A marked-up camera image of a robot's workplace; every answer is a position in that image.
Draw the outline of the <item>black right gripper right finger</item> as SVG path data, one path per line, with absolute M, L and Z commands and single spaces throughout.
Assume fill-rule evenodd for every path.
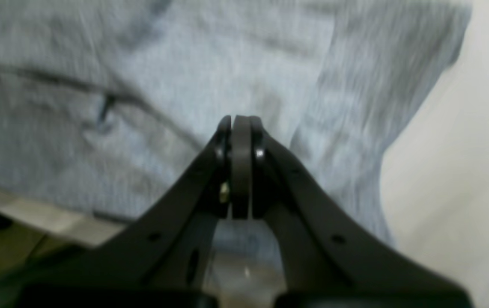
M 276 236 L 287 290 L 276 308 L 471 308 L 458 284 L 409 260 L 350 218 L 251 117 L 251 207 Z

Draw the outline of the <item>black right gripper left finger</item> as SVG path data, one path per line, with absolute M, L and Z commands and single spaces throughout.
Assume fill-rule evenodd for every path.
M 217 308 L 202 291 L 219 219 L 246 219 L 251 118 L 225 116 L 163 197 L 115 238 L 26 285 L 17 308 Z

